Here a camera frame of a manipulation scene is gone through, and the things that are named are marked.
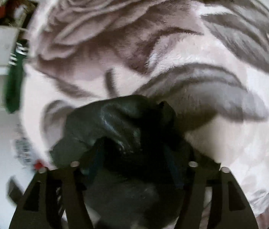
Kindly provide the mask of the black leather jacket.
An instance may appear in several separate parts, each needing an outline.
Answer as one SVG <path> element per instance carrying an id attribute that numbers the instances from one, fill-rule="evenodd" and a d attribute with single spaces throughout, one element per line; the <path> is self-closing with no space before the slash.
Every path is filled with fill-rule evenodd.
<path id="1" fill-rule="evenodd" d="M 164 228 L 179 216 L 191 161 L 218 169 L 183 137 L 175 111 L 134 95 L 72 111 L 50 151 L 54 165 L 81 167 L 85 203 L 110 228 Z"/>

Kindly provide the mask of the green striped sweater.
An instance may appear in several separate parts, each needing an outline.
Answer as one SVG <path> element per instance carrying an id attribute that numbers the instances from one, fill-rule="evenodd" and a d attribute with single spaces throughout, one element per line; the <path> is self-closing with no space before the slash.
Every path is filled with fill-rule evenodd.
<path id="1" fill-rule="evenodd" d="M 24 77 L 23 63 L 28 54 L 28 41 L 20 39 L 16 42 L 8 61 L 8 73 L 5 80 L 3 102 L 6 111 L 13 114 L 20 108 L 21 87 Z"/>

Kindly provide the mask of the floral plush bed blanket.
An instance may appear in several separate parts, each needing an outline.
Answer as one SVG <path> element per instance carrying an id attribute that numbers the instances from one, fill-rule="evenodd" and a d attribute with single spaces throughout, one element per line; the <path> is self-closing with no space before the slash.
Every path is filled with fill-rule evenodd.
<path id="1" fill-rule="evenodd" d="M 70 111 L 143 95 L 269 219 L 269 0 L 45 0 L 28 40 L 21 122 L 47 167 Z"/>

